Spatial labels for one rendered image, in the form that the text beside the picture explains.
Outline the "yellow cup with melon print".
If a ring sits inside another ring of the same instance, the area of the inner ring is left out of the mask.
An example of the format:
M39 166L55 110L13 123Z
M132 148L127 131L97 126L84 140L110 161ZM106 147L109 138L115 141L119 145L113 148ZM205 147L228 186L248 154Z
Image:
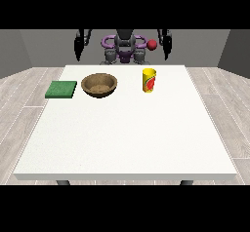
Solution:
M151 93L154 88L156 78L156 70L153 68L143 69L143 91L145 93Z

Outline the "small red ball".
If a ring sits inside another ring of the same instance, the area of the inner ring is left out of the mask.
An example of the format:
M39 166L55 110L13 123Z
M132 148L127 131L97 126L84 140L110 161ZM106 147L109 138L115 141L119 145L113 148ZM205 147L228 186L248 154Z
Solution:
M148 40L146 45L150 51L153 51L157 48L157 42L154 39Z

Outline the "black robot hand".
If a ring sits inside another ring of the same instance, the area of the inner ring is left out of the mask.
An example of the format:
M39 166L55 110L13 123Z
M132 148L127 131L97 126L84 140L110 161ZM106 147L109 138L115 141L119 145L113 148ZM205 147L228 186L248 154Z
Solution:
M80 60L84 47L84 39L81 37L76 37L74 39L74 52L77 60Z
M162 41L164 57L168 58L172 51L172 37L164 36Z

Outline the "brown wooden bowl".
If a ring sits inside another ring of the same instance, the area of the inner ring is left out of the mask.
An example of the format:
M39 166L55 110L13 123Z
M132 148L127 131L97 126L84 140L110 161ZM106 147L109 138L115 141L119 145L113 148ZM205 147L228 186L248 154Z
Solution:
M86 76L81 88L90 97L102 98L111 95L117 87L117 79L107 73L95 73Z

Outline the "green square pad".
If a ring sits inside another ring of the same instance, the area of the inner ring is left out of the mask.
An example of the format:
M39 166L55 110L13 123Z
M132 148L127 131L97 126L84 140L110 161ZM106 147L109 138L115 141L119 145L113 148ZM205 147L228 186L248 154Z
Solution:
M45 98L72 98L76 85L76 81L52 81Z

